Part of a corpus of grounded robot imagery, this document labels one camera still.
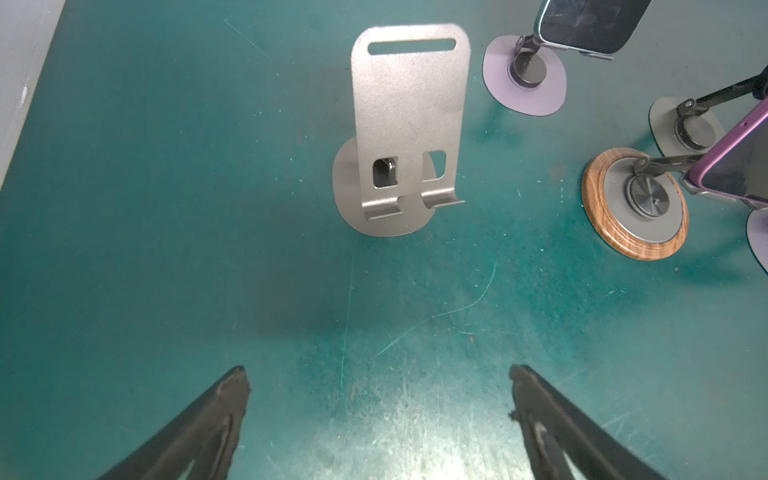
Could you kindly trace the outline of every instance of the silver metal phone stand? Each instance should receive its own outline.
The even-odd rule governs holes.
[[[455,41],[450,51],[372,55],[378,43]],[[469,73],[469,39],[455,24],[373,27],[352,49],[356,137],[333,162],[333,198],[344,220],[372,237],[424,227],[455,192]],[[430,152],[444,152],[438,177]]]
[[[759,75],[701,98],[659,98],[648,113],[650,130],[659,150],[673,156],[708,152],[725,135],[710,108],[749,93],[763,100],[767,85],[768,67]]]
[[[565,102],[565,67],[534,35],[504,35],[485,50],[485,86],[500,104],[535,117],[555,113]]]

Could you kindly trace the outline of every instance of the phone stand arm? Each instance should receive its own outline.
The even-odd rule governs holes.
[[[677,116],[680,118],[693,117],[707,113],[710,108],[723,102],[733,100],[751,93],[757,100],[763,100],[768,90],[768,67],[754,77],[742,80],[729,87],[722,88],[701,98],[688,98],[677,106]]]
[[[673,157],[640,157],[632,165],[635,175],[658,177],[667,172],[687,172],[704,155],[675,155]]]
[[[589,480],[663,480],[531,367],[509,372],[523,443],[536,480],[570,480],[564,453]]]
[[[538,55],[541,42],[534,35],[520,37],[512,51],[509,75],[523,88],[536,88],[547,77],[547,65]]]

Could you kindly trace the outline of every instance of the phone holder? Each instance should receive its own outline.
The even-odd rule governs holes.
[[[372,55],[369,46],[455,41],[450,51]],[[333,198],[343,219],[372,237],[424,227],[455,192],[469,73],[469,39],[455,24],[372,27],[352,49],[356,137],[333,162]],[[445,153],[438,176],[432,155]]]
[[[752,93],[763,100],[768,93],[768,67],[762,73],[701,98],[663,97],[650,107],[648,121],[664,155],[706,153],[725,135],[710,111],[723,102]]]
[[[581,201],[603,240],[635,260],[677,252],[688,235],[688,207],[670,172],[687,170],[700,155],[694,157],[612,148],[593,159],[581,178]]]
[[[555,52],[534,35],[504,35],[485,50],[485,86],[500,104],[523,114],[543,117],[565,102],[565,67]]]

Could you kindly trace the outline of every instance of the teal mat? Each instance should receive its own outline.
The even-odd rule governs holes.
[[[93,478],[236,364],[233,479],[530,478],[517,362],[670,478],[762,478],[748,210],[688,196],[685,245],[643,263],[594,232],[580,181],[608,148],[658,154],[657,98],[764,68],[768,3],[654,2],[615,61],[559,53],[565,105],[528,118],[482,56],[537,10],[69,0],[0,191],[0,478]],[[467,203],[364,237],[331,190],[349,53],[369,26],[436,22],[472,42]]]

